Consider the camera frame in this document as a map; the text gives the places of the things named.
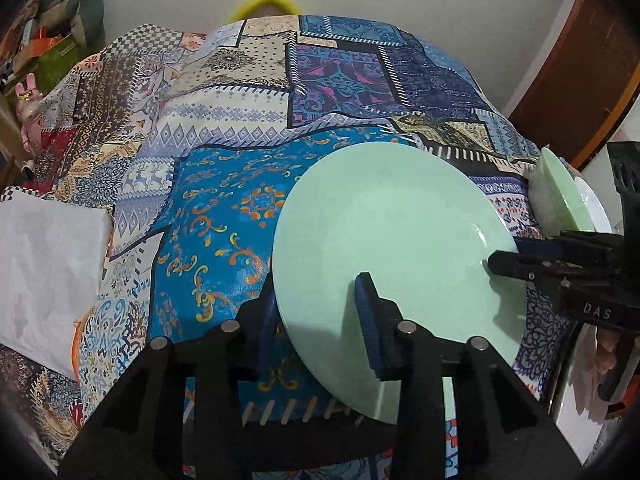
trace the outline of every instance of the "checkered pattern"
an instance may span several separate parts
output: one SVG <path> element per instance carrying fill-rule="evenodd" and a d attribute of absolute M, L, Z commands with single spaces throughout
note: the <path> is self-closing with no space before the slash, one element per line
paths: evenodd
<path fill-rule="evenodd" d="M 2 194 L 0 194 L 0 202 L 8 202 L 15 193 L 26 193 L 27 195 L 37 196 L 38 198 L 42 197 L 42 195 L 34 189 L 27 189 L 20 186 L 7 186 L 4 188 Z"/>
<path fill-rule="evenodd" d="M 104 52 L 114 56 L 135 52 L 161 52 L 177 47 L 182 33 L 146 23 L 108 44 Z"/>

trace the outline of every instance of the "blue patterned fabric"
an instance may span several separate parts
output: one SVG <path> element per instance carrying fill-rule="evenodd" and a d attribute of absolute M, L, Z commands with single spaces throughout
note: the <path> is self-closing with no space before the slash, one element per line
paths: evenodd
<path fill-rule="evenodd" d="M 337 48 L 295 45 L 291 78 L 296 85 L 294 126 L 309 124 L 331 112 L 354 118 L 407 115 L 396 102 L 375 54 Z"/>
<path fill-rule="evenodd" d="M 258 295 L 296 179 L 344 146 L 381 140 L 428 150 L 467 174 L 514 236 L 541 236 L 525 177 L 537 147 L 460 63 L 392 25 L 323 16 L 227 25 L 171 81 L 161 95 L 150 93 L 159 115 L 115 203 L 111 259 L 79 343 L 84 418 L 145 341 L 199 337 Z M 527 298 L 514 368 L 539 396 L 564 327 L 548 301 Z M 286 424 L 348 409 L 306 370 L 282 327 L 269 364 L 257 383 L 239 387 L 246 420 Z M 190 381 L 186 419 L 193 399 Z M 446 435 L 452 476 L 454 420 Z M 389 465 L 381 454 L 257 476 L 383 479 Z"/>
<path fill-rule="evenodd" d="M 388 23 L 340 18 L 338 16 L 300 16 L 300 31 L 307 36 L 402 46 L 400 31 Z"/>
<path fill-rule="evenodd" d="M 178 162 L 169 199 L 152 232 L 164 231 L 154 263 L 148 336 L 173 341 L 202 336 L 233 319 L 239 306 L 260 293 L 268 272 L 280 209 L 296 180 L 319 158 L 345 146 L 384 140 L 408 144 L 378 126 L 329 130 L 279 148 L 230 150 L 201 147 Z M 278 332 L 270 370 L 257 383 L 241 383 L 241 409 L 255 405 L 260 420 L 275 400 L 271 420 L 302 418 L 312 397 L 313 415 L 332 396 L 296 356 L 284 330 Z"/>
<path fill-rule="evenodd" d="M 474 108 L 490 110 L 473 85 L 435 64 L 411 34 L 402 35 L 406 47 L 385 47 L 384 53 L 389 71 L 398 78 L 400 101 L 410 110 L 441 120 L 477 120 Z"/>

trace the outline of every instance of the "metal screw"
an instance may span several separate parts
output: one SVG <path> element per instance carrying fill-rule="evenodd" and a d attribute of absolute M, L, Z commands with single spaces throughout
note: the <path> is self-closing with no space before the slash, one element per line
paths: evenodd
<path fill-rule="evenodd" d="M 405 334 L 412 334 L 417 329 L 417 326 L 413 321 L 402 320 L 398 323 L 398 330 Z"/>
<path fill-rule="evenodd" d="M 223 321 L 220 325 L 222 332 L 231 334 L 240 328 L 240 323 L 238 323 L 235 319 L 227 319 Z"/>
<path fill-rule="evenodd" d="M 167 344 L 168 339 L 165 338 L 164 336 L 158 335 L 155 338 L 153 338 L 149 344 L 151 345 L 151 348 L 153 350 L 162 350 L 166 344 Z"/>
<path fill-rule="evenodd" d="M 471 346 L 476 350 L 486 350 L 489 348 L 489 342 L 481 335 L 476 335 L 471 338 Z"/>

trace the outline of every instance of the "white plate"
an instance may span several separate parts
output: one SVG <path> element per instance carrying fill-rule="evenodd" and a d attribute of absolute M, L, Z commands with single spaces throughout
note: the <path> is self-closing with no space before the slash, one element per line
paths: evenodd
<path fill-rule="evenodd" d="M 529 203 L 542 234 L 595 231 L 572 175 L 548 148 L 542 148 L 529 180 Z"/>
<path fill-rule="evenodd" d="M 599 233 L 612 233 L 613 230 L 611 229 L 607 213 L 604 211 L 594 190 L 579 176 L 575 177 L 574 182 L 580 192 L 584 205 L 587 206 L 589 210 L 589 215 L 591 216 L 596 231 Z"/>

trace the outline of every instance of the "white tissue paper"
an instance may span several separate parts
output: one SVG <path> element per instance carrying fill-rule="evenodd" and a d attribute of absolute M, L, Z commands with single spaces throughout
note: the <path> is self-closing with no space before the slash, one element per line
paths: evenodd
<path fill-rule="evenodd" d="M 74 378 L 74 322 L 98 294 L 111 219 L 17 192 L 0 203 L 0 343 Z"/>

